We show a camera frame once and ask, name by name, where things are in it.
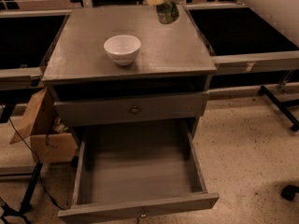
closed drawer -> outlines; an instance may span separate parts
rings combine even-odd
[[[65,223],[98,223],[212,208],[192,136],[181,119],[89,127]]]
[[[68,127],[141,120],[200,117],[208,92],[116,97],[56,102],[57,112]]]

open cardboard box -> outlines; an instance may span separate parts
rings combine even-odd
[[[52,126],[57,113],[54,101],[47,88],[32,95],[21,122],[10,144],[30,136],[30,146],[35,162],[72,161],[77,151],[77,143],[72,133],[52,134]]]

gray table surface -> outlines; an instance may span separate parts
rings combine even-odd
[[[209,75],[216,67],[189,16],[159,23],[154,7],[111,6],[74,9],[61,33],[43,76],[45,84],[141,77]],[[134,35],[141,41],[135,61],[113,63],[104,43],[113,35]]]

floor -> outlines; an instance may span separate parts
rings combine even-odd
[[[245,92],[212,91],[194,143],[209,192],[220,199],[213,209],[161,217],[147,217],[139,223],[219,223],[264,224],[299,223],[299,199],[288,202],[280,191],[289,184],[299,185],[298,135],[291,123],[266,98],[257,94],[258,87]],[[297,98],[297,93],[279,94],[280,100]],[[19,105],[12,119],[16,125],[24,105]],[[299,109],[293,114],[299,116]],[[23,142],[10,145],[14,133],[9,123],[0,125],[0,162],[2,167],[34,165]],[[41,177],[50,195],[62,208],[72,200],[76,170],[70,163],[45,165]],[[0,178],[0,196],[19,210],[29,177]],[[55,207],[37,183],[32,209],[26,216],[32,223],[63,223]],[[8,217],[9,223],[23,223]],[[108,222],[133,224],[137,219]]]

